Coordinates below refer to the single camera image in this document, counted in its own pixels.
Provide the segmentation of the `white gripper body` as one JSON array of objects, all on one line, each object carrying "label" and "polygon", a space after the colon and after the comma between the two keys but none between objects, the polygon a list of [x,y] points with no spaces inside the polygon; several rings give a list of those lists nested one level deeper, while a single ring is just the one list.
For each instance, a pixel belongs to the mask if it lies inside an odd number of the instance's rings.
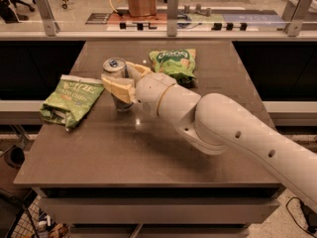
[{"label": "white gripper body", "polygon": [[163,94],[175,84],[176,80],[164,73],[148,73],[136,84],[137,107],[153,117],[158,117],[159,102]]}]

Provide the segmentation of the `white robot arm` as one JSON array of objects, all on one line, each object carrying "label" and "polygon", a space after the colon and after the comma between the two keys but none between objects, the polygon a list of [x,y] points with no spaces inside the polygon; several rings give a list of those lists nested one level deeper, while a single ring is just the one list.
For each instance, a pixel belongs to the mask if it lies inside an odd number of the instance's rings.
[{"label": "white robot arm", "polygon": [[196,149],[218,155],[229,146],[262,165],[317,210],[317,156],[267,126],[235,100],[201,96],[165,73],[120,59],[103,63],[104,88],[128,105],[161,118]]}]

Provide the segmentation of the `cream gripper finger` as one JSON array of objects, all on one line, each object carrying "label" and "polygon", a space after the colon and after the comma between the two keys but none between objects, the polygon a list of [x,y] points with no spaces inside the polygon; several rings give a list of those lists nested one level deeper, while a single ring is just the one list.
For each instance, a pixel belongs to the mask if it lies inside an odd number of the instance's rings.
[{"label": "cream gripper finger", "polygon": [[130,61],[127,62],[127,70],[129,77],[133,80],[140,80],[142,77],[152,72],[149,67]]},{"label": "cream gripper finger", "polygon": [[104,88],[121,101],[130,104],[136,101],[135,82],[131,78],[101,77]]}]

